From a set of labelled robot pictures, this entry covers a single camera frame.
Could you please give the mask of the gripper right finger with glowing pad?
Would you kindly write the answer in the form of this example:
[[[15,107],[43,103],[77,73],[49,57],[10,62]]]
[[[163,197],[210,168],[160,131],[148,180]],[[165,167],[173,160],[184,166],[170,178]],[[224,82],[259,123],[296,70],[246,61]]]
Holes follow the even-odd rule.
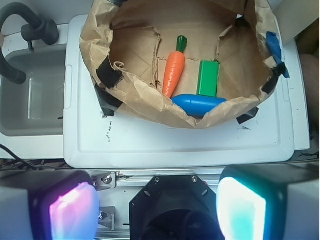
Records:
[[[216,192],[227,240],[318,240],[318,164],[232,164]]]

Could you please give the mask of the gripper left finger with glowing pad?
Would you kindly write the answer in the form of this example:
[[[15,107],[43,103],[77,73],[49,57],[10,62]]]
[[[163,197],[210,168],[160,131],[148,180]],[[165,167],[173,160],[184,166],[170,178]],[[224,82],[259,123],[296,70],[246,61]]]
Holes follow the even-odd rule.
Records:
[[[0,173],[2,240],[93,240],[100,200],[83,170]]]

